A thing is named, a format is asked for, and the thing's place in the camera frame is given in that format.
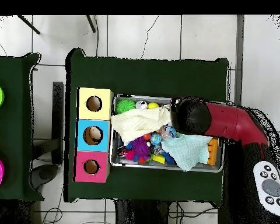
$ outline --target white ball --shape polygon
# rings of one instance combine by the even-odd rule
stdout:
[[[147,102],[140,100],[136,103],[136,108],[137,109],[147,109]]]

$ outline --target towel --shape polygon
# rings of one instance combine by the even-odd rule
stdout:
[[[157,131],[169,122],[171,122],[170,112],[165,107],[136,108],[111,116],[111,124],[120,134],[124,145],[145,134]]]
[[[198,162],[207,164],[210,136],[179,134],[161,142],[162,149],[174,158],[178,167],[190,171]]]

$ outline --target light blue cloth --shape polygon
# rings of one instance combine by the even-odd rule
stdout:
[[[172,156],[178,167],[190,171],[198,162],[207,164],[208,143],[212,137],[179,134],[161,142],[162,149]]]

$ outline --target pink box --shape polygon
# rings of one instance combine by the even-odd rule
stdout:
[[[110,164],[108,152],[101,151],[77,151],[75,182],[105,183],[109,175]],[[99,165],[99,170],[95,174],[89,174],[84,170],[84,164],[88,160],[95,160]]]

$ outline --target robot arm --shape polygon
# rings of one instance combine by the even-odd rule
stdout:
[[[173,127],[182,134],[208,135],[241,143],[242,166],[229,169],[227,186],[235,224],[280,224],[280,172],[268,137],[248,111],[185,97],[170,103]]]

